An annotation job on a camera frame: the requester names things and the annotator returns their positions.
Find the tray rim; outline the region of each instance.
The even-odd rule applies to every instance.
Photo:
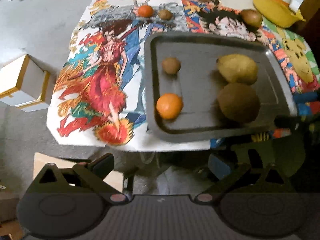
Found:
[[[147,91],[148,87],[153,87],[153,76],[152,76],[152,59],[151,59],[151,43],[154,39],[158,38],[159,36],[164,36],[168,38],[172,37],[205,37],[205,38],[213,38],[213,39],[221,39],[221,40],[229,40],[229,41],[235,41],[236,43],[243,43],[248,45],[254,45],[260,48],[263,48],[263,50],[266,52],[267,57],[270,60],[270,63],[272,65],[272,68],[278,78],[280,87],[283,91],[284,98],[286,99],[286,105],[289,110],[289,116],[297,116],[298,110],[297,106],[295,104],[295,101],[293,99],[293,94],[290,90],[289,84],[287,82],[287,79],[279,65],[278,60],[274,56],[273,52],[269,49],[269,47],[258,43],[258,42],[252,42],[252,41],[245,41],[240,38],[234,38],[234,37],[226,37],[226,36],[220,36],[216,34],[205,34],[205,33],[192,33],[192,32],[165,32],[165,33],[155,33],[148,37],[145,40],[144,44],[144,53],[145,53],[145,89]],[[210,140],[210,139],[218,139],[218,138],[224,138],[224,137],[230,137],[228,135],[230,132],[233,133],[232,136],[239,136],[239,135],[245,135],[245,134],[252,134],[252,133],[258,133],[268,130],[273,130],[276,127],[273,124],[270,125],[260,125],[258,127],[243,127],[243,128],[232,128],[232,129],[220,129],[220,130],[211,130],[211,131],[203,131],[203,132],[191,132],[186,133],[188,134],[188,137],[191,137],[192,140],[185,140],[184,134],[172,134],[167,133],[163,131],[157,124],[156,119],[154,118],[155,115],[155,104],[154,104],[154,92],[153,89],[150,89],[150,91],[146,92],[146,118],[149,129],[160,139],[163,139],[168,142],[173,143],[182,143],[182,142],[191,142],[191,141],[203,141],[203,140]]]

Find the yellow bowl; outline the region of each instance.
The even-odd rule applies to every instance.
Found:
[[[296,21],[306,21],[300,10],[294,14],[288,7],[275,0],[253,0],[257,10],[268,20],[281,28],[288,28]]]

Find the orange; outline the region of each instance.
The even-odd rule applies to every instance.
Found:
[[[153,15],[153,8],[149,5],[141,5],[138,9],[138,15],[149,18]]]
[[[156,109],[163,119],[175,119],[183,108],[181,97],[176,94],[166,93],[162,95],[156,105]]]

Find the anime tablecloth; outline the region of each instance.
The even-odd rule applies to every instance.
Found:
[[[155,11],[167,8],[174,18],[170,21],[157,16],[140,18],[137,9],[142,4],[152,6]],[[218,0],[210,3],[93,0],[73,31],[70,55],[48,109],[49,130],[60,144],[101,147],[108,144],[126,151],[201,150],[220,145],[222,139],[168,143],[148,130],[144,41],[153,33],[168,30],[258,40],[278,58],[293,93],[319,87],[319,70],[303,38],[276,29],[266,20],[260,30],[251,30],[238,14],[239,11],[223,7]],[[304,103],[299,110],[306,114],[319,108],[317,103]],[[287,131],[277,130],[250,137],[260,140],[285,134]]]

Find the baking tray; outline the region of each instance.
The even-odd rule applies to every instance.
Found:
[[[258,65],[258,79],[252,87],[260,99],[257,119],[238,124],[223,116],[217,93],[227,82],[216,67],[223,55],[239,53]],[[181,62],[177,75],[168,75],[161,62],[176,57]],[[278,115],[296,116],[288,82],[273,53],[257,42],[238,38],[198,33],[167,32],[150,36],[145,41],[145,86],[148,127],[160,139],[189,142],[252,134],[274,129]],[[158,98],[175,93],[183,99],[177,119],[162,119],[156,111]]]

